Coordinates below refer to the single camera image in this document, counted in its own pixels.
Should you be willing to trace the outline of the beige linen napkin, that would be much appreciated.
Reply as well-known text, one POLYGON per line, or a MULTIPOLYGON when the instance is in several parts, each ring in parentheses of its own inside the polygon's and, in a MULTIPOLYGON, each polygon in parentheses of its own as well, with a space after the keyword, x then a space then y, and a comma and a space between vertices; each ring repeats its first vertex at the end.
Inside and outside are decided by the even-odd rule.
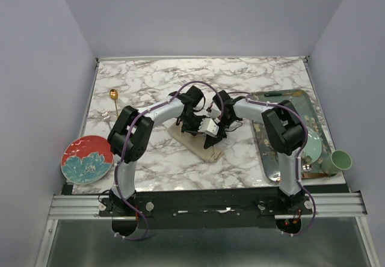
POLYGON ((224 155, 224 152, 217 146, 205 149, 206 137, 202 134, 194 136, 190 133, 182 132, 181 124, 177 126, 176 123, 173 123, 167 131, 172 138, 206 163, 215 163, 224 155))

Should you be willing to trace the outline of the gold spoon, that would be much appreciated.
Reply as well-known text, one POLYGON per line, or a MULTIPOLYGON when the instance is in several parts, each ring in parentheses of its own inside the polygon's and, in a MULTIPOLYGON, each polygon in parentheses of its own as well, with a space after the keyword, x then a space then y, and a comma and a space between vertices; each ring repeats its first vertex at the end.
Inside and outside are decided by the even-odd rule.
POLYGON ((109 96, 112 99, 112 101, 114 102, 115 114, 116 114, 116 117, 118 117, 119 116, 119 109, 118 109, 118 104, 117 104, 117 101, 119 98, 118 91, 116 89, 110 89, 109 96))

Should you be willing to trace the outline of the silver fork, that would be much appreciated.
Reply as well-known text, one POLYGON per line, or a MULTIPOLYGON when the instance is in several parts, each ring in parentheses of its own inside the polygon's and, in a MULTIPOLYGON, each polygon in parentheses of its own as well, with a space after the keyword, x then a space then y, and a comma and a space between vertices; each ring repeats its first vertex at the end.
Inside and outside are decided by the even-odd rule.
POLYGON ((101 116, 102 116, 102 119, 103 121, 109 126, 109 128, 111 129, 111 117, 108 113, 107 110, 103 109, 102 110, 102 113, 101 113, 101 116))

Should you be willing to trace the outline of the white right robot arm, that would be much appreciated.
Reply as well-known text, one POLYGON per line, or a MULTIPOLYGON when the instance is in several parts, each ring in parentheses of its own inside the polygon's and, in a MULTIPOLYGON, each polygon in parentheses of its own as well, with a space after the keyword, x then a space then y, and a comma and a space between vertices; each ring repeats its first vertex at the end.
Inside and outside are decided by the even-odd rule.
POLYGON ((215 132, 206 135, 204 148, 208 149, 225 139, 227 128, 235 121, 248 119, 262 123, 268 141, 279 157, 277 208, 282 213, 292 213, 305 197, 300 163, 308 140, 306 124, 293 104, 288 100, 280 103, 259 102, 253 100, 250 94, 232 98, 224 90, 213 97, 213 102, 221 114, 214 119, 215 132))

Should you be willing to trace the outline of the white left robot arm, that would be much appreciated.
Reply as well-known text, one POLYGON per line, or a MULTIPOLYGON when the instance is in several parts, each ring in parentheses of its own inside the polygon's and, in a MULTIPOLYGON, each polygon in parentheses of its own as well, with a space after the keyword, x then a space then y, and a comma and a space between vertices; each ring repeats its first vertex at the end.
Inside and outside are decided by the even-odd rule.
POLYGON ((199 127, 206 117, 197 115, 195 107, 204 99, 203 92, 192 86, 185 93, 170 93, 166 99, 141 109, 123 108, 107 139, 112 153, 119 157, 109 192, 109 202, 119 215, 126 216, 137 209, 133 199, 135 170, 137 161, 147 149, 153 128, 175 118, 174 133, 178 137, 202 140, 199 127))

